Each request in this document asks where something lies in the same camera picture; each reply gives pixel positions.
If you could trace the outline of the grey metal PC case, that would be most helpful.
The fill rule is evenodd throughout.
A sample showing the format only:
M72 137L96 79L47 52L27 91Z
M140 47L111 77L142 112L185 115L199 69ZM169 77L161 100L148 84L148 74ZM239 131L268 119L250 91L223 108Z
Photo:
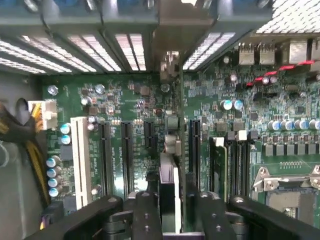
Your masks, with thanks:
M47 196L47 131L36 129L28 101L44 101L43 79L82 75L45 52L36 38L97 35L117 74L159 74L170 83L192 66L207 73L239 43L275 45L277 69L289 63L290 41L307 40L306 61L320 73L320 0L0 0L0 240L40 230ZM181 226L179 180L162 161L173 190L157 191L160 240L204 240Z

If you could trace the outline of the long black expansion slot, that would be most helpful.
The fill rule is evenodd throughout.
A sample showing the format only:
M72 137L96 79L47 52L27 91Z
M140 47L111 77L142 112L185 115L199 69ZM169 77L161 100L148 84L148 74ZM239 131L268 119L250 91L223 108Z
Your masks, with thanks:
M121 122L122 170L124 195L134 191L134 149L133 125L130 121Z
M102 185L104 195L111 195L114 190L112 169L111 127L109 122L98 124L99 147L102 165Z

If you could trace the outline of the black RAM slot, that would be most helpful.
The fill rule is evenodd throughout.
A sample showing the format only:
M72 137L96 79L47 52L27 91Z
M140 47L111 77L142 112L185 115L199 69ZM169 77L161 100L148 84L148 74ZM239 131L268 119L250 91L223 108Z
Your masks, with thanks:
M250 193L250 141L246 130L237 133L238 143L238 194L248 196Z
M234 131L227 132L228 144L228 199L238 193L238 144Z

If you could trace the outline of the short black expansion slot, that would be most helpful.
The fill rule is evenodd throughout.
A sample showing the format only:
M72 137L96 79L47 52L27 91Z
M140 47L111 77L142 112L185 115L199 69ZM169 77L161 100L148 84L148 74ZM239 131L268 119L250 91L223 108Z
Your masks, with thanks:
M143 123L145 148L155 150L157 148L157 135L155 123L152 120L145 120Z

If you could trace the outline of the blue-black expansion slot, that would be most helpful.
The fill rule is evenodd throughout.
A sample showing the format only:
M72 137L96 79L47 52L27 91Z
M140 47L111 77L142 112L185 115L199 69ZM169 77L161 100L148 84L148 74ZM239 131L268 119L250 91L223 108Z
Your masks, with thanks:
M188 126L188 164L194 185L201 189L201 122L190 120Z

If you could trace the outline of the silver rear USB port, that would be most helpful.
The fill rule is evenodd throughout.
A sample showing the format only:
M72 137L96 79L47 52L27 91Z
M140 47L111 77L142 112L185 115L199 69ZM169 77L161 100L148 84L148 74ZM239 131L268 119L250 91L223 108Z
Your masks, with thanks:
M261 43L259 49L259 63L261 65L275 64L275 45L269 43Z
M252 43L239 43L239 65L252 66L255 63L255 46Z

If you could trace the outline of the silver rear network port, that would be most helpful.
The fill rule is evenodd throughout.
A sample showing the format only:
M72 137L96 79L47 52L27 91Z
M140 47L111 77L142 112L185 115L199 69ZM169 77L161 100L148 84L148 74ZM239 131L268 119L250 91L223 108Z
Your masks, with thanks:
M307 40L291 40L289 44L289 63L298 64L307 60Z

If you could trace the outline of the green RAM stick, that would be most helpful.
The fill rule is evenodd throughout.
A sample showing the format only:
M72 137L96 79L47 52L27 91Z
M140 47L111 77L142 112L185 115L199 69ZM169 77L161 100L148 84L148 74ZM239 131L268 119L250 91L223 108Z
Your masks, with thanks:
M228 157L223 137L214 137L214 191L227 201Z

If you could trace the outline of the green motherboard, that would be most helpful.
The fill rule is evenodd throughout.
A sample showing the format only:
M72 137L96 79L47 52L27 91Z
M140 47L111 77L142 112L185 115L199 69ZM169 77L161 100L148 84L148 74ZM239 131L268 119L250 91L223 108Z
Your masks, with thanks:
M188 222L186 176L189 172L189 121L200 120L200 192L215 192L214 138L235 132L237 142L237 194L239 147L237 134L247 131L250 142L249 195L258 167L272 173L280 165L302 162L320 164L320 72L313 72L313 61L273 65L235 65L235 51L220 60L209 72L194 72L185 65L183 73L171 82L161 83L160 74L120 74L113 71L109 51L96 34L69 34L50 39L36 38L49 54L83 74L53 75L43 79L44 100L55 100L57 128L46 130L45 167L47 197L63 201L64 211L77 210L71 137L71 118L86 117L89 135L92 202L105 196L99 124L109 122L113 193L128 199L133 192L147 189L147 176L158 177L158 191L173 191L172 180L165 180L161 162L174 164L169 172L179 180L178 197L181 228L193 231ZM80 59L87 55L111 70L94 74L94 68ZM121 122L132 123L134 191L124 193ZM156 149L146 149L144 121L154 121Z

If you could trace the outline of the white power connector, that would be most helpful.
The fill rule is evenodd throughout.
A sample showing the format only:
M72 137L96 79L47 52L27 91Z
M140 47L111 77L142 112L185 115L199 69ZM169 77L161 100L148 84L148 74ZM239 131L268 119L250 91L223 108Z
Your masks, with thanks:
M37 131L56 130L58 127L57 103L53 99L28 101L28 110L36 122Z

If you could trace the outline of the silver CPU socket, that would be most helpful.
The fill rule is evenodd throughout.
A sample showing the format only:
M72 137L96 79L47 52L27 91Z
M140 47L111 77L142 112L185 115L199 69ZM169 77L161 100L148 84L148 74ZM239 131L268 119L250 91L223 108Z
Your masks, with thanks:
M280 165L296 173L272 173L266 165L257 168L252 178L250 197L288 217L320 229L320 164L302 162Z

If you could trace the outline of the white PCI expansion slot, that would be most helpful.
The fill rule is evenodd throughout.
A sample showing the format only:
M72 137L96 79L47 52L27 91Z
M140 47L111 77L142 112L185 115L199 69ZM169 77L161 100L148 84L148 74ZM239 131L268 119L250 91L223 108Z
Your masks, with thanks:
M72 117L70 125L75 200L76 209L79 210L93 201L87 118L85 116Z

